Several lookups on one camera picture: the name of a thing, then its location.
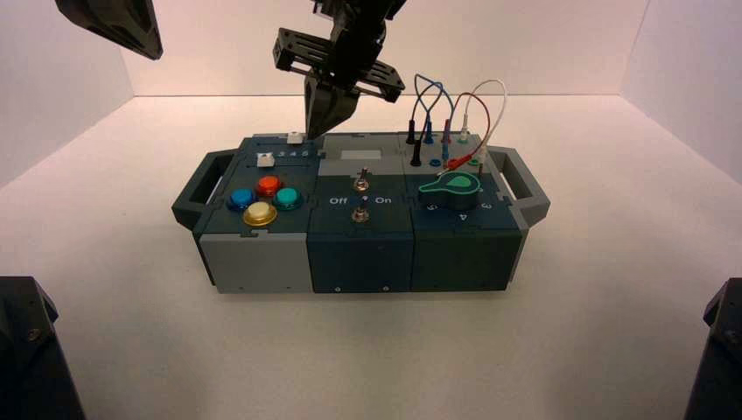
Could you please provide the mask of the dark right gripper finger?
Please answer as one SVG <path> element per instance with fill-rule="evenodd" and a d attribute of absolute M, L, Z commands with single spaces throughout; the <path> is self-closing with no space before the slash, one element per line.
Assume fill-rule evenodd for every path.
<path fill-rule="evenodd" d="M 326 105 L 324 117 L 324 135 L 327 131 L 349 119 L 356 110 L 360 94 L 337 87 L 325 87 Z"/>
<path fill-rule="evenodd" d="M 326 86 L 322 80 L 312 76 L 304 79 L 305 134 L 314 139 L 324 133 L 326 113 Z"/>

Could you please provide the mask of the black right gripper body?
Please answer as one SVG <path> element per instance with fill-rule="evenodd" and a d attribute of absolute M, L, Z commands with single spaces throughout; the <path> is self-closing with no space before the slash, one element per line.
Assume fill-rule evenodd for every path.
<path fill-rule="evenodd" d="M 281 28 L 272 51 L 275 66 L 343 91 L 395 102 L 405 85 L 391 65 L 378 60 L 387 21 L 379 14 L 339 14 L 329 38 Z"/>

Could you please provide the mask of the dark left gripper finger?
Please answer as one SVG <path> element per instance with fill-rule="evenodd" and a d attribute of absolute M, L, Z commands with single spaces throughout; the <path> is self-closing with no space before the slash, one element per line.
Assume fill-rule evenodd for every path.
<path fill-rule="evenodd" d="M 149 60 L 164 52 L 151 0 L 56 0 L 59 12 L 74 25 Z"/>

